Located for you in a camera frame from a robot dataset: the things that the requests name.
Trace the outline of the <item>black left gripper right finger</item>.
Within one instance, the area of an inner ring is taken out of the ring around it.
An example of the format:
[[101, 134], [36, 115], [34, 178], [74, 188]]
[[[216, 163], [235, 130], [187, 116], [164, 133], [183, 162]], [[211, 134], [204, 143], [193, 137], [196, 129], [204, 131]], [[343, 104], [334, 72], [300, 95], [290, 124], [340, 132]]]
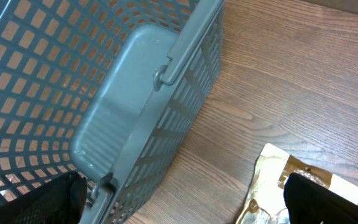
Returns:
[[291, 224], [358, 224], [358, 205], [292, 173], [284, 186]]

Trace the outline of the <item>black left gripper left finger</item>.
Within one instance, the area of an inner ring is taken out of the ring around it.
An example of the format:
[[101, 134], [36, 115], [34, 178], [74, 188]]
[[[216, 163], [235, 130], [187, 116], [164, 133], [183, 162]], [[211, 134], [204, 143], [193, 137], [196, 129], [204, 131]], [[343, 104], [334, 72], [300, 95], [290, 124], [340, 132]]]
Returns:
[[86, 203], [86, 178], [67, 172], [0, 206], [0, 223], [78, 224]]

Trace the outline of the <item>brown white snack bag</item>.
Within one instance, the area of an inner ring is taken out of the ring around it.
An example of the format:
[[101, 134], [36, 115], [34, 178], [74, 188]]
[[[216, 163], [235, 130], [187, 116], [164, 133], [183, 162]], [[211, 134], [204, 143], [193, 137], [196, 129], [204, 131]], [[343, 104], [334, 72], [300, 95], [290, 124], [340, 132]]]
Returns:
[[358, 204], [358, 186], [324, 169], [305, 164], [286, 151], [267, 143], [255, 164], [244, 209], [236, 223], [289, 223], [283, 193], [284, 185], [293, 172]]

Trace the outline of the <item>grey plastic basket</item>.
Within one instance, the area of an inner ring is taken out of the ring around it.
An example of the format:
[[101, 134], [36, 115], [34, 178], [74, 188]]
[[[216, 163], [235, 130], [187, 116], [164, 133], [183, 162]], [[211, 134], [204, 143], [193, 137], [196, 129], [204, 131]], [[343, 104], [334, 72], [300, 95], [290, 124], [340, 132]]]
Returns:
[[220, 70], [223, 1], [0, 1], [0, 206], [74, 171], [79, 223], [161, 183]]

